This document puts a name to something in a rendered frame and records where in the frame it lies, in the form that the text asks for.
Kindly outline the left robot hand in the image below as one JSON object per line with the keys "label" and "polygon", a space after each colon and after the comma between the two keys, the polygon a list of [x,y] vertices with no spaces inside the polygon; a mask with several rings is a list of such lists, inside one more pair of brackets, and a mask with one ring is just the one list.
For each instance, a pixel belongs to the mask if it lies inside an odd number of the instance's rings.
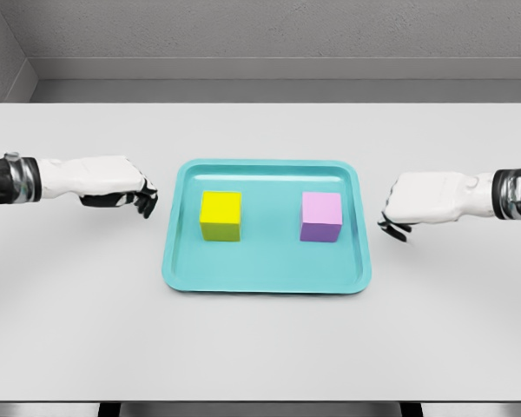
{"label": "left robot hand", "polygon": [[158,202],[157,187],[125,156],[97,156],[67,162],[69,191],[85,207],[133,204],[148,219]]}

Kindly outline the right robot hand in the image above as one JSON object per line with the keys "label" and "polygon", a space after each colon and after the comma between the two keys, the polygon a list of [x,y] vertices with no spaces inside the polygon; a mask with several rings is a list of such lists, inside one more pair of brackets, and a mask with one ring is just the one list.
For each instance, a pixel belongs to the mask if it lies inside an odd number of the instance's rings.
{"label": "right robot hand", "polygon": [[407,241],[412,226],[455,222],[460,216],[458,187],[463,175],[454,172],[407,172],[390,189],[380,229],[392,238]]}

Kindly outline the purple cube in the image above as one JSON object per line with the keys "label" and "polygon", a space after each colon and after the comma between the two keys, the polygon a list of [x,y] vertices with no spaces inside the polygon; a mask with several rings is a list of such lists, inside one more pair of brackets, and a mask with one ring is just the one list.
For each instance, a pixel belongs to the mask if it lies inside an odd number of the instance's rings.
{"label": "purple cube", "polygon": [[336,242],[342,224],[342,202],[339,193],[302,193],[300,206],[302,242]]}

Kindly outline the yellow cube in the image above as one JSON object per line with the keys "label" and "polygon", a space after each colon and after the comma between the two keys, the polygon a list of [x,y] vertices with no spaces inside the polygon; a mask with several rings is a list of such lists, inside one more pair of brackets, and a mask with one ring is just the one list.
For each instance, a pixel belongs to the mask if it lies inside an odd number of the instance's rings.
{"label": "yellow cube", "polygon": [[241,193],[204,191],[201,198],[202,237],[209,242],[241,240]]}

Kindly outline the teal tray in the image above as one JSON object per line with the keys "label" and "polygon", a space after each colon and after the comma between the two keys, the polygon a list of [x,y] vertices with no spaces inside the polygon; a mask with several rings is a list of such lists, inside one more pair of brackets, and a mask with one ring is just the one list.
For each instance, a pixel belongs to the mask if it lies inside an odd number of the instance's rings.
{"label": "teal tray", "polygon": [[[241,241],[207,242],[200,210],[206,191],[242,195]],[[338,193],[336,242],[300,240],[305,192]],[[355,169],[340,161],[195,159],[176,177],[162,262],[163,280],[188,292],[350,295],[372,279]]]}

